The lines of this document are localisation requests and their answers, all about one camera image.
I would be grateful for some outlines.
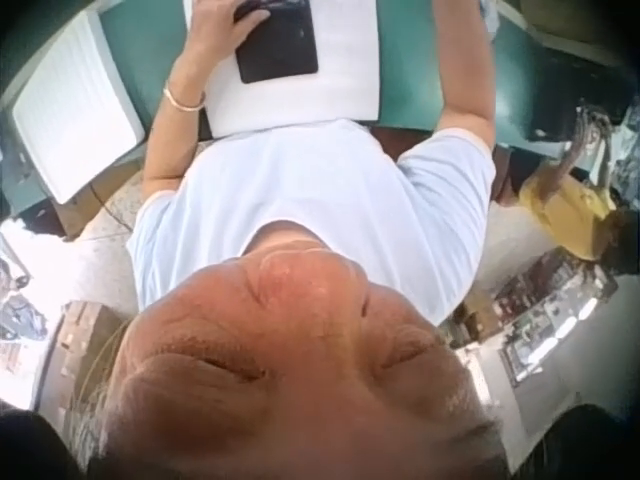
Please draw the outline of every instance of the black tablet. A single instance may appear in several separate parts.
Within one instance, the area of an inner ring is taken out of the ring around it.
[[[236,52],[242,82],[317,73],[309,0],[248,0],[236,11],[236,21],[257,9],[269,10],[271,17]]]

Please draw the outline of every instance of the person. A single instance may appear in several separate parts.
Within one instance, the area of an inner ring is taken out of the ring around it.
[[[595,132],[605,141],[605,158],[598,181],[575,167]],[[576,257],[594,262],[614,275],[640,273],[638,212],[617,208],[611,188],[611,125],[602,114],[581,108],[571,147],[558,165],[524,150],[502,149],[509,157],[507,186],[498,199],[502,206],[519,205]]]
[[[339,119],[193,160],[211,72],[269,21],[234,24],[240,3],[196,0],[153,125],[128,245],[142,312],[91,476],[505,478],[498,428],[435,328],[475,276],[494,176],[478,1],[433,2],[444,108],[397,166]]]

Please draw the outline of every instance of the white shirt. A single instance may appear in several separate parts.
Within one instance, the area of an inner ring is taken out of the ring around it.
[[[218,141],[177,192],[157,193],[138,213],[128,248],[140,308],[243,255],[262,227],[289,221],[439,324],[475,277],[494,176],[488,147],[459,129],[437,133],[397,166],[346,120]]]

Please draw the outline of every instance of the bracelet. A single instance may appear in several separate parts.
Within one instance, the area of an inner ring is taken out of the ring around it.
[[[169,90],[168,83],[164,86],[164,89],[162,90],[162,92],[164,93],[164,96],[167,98],[167,100],[169,100],[169,103],[171,103],[171,105],[173,105],[174,108],[180,110],[181,112],[188,112],[188,113],[199,112],[204,107],[204,103],[207,99],[207,96],[203,93],[202,100],[200,100],[200,103],[198,105],[196,105],[195,107],[188,107],[186,105],[182,105],[180,102],[178,102],[174,98],[174,96],[171,94],[171,90]]]

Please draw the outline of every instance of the smartphone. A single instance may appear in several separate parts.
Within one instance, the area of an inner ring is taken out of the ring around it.
[[[242,83],[318,72],[318,53],[310,0],[249,0],[238,8],[236,22],[250,12],[265,9],[271,17],[259,25],[238,48]]]

